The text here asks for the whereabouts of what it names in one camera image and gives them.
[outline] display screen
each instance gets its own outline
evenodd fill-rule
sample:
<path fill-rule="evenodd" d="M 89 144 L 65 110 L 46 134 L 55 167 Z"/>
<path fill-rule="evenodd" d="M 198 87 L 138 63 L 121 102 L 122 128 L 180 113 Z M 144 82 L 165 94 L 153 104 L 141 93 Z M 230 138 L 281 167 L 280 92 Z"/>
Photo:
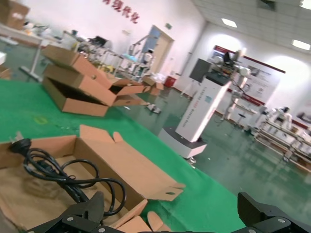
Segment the display screen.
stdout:
<path fill-rule="evenodd" d="M 204 61 L 202 59 L 198 59 L 198 61 L 196 62 L 192 73 L 190 74 L 190 78 L 198 81 L 198 82 L 202 82 L 203 81 L 203 76 L 208 73 L 209 68 L 212 64 Z"/>

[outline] red trash bin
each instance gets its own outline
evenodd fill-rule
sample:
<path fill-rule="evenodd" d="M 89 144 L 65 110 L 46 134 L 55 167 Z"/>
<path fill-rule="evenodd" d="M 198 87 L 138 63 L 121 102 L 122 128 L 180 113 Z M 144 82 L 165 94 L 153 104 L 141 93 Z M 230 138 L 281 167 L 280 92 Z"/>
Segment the red trash bin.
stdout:
<path fill-rule="evenodd" d="M 165 83 L 164 83 L 164 85 L 166 86 L 166 87 L 172 87 L 172 86 L 174 86 L 174 83 L 176 82 L 176 79 L 175 78 L 173 78 L 173 77 L 171 77 L 171 76 L 168 76 L 167 77 L 167 79 L 166 79 L 166 81 L 165 81 Z"/>

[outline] white robot kiosk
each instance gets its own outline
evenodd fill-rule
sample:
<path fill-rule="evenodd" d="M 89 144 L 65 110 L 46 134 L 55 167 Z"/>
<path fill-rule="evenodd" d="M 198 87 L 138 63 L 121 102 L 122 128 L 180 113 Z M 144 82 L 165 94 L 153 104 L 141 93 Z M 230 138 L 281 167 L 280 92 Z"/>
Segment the white robot kiosk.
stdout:
<path fill-rule="evenodd" d="M 242 96 L 239 93 L 242 92 L 250 70 L 239 65 L 238 59 L 241 56 L 244 56 L 244 52 L 239 50 L 233 58 L 230 58 L 229 53 L 223 58 L 215 57 L 177 128 L 167 127 L 161 130 L 159 138 L 185 159 L 191 159 L 206 148 L 207 144 L 200 136 L 232 83 L 236 87 L 232 92 L 235 98 L 227 107 L 222 120 L 230 118 Z"/>

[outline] ceiling light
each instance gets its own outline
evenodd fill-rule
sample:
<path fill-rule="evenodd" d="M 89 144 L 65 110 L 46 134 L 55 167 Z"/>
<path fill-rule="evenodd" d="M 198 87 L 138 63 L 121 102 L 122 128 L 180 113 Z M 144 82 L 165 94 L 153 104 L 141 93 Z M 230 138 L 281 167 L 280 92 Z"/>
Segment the ceiling light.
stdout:
<path fill-rule="evenodd" d="M 311 0 L 301 0 L 300 6 L 311 10 Z"/>
<path fill-rule="evenodd" d="M 222 18 L 222 21 L 224 22 L 225 25 L 228 25 L 230 27 L 234 27 L 234 28 L 238 27 L 235 22 L 233 22 L 229 19 Z"/>
<path fill-rule="evenodd" d="M 301 48 L 303 50 L 310 50 L 310 48 L 311 48 L 311 45 L 304 43 L 304 42 L 301 42 L 299 40 L 293 40 L 293 45 L 298 47 L 298 48 Z"/>

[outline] red chinese characters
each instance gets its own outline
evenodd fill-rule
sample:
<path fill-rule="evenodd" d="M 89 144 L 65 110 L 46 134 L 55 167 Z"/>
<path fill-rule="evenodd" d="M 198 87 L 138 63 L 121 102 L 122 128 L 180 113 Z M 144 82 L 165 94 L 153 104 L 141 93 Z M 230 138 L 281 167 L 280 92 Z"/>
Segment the red chinese characters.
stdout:
<path fill-rule="evenodd" d="M 109 5 L 111 0 L 103 0 L 103 3 Z M 130 6 L 125 6 L 123 8 L 124 2 L 122 0 L 113 0 L 112 1 L 112 8 L 115 9 L 117 12 L 122 12 L 122 16 L 126 18 L 130 17 L 131 22 L 138 23 L 137 20 L 140 18 L 137 12 L 132 13 L 132 8 Z"/>
<path fill-rule="evenodd" d="M 131 21 L 132 21 L 133 23 L 136 24 L 138 19 L 139 19 L 138 13 L 137 13 L 137 12 L 134 12 L 134 13 L 132 14 Z"/>
<path fill-rule="evenodd" d="M 129 7 L 129 6 L 126 6 L 124 9 L 123 9 L 123 13 L 122 15 L 129 18 L 130 17 L 130 13 L 132 12 L 132 8 Z"/>
<path fill-rule="evenodd" d="M 110 0 L 103 0 L 104 3 L 106 3 L 107 5 L 110 4 Z"/>
<path fill-rule="evenodd" d="M 121 1 L 121 0 L 114 0 L 113 3 L 112 3 L 112 7 L 116 11 L 121 12 L 121 9 L 123 7 L 123 1 Z"/>

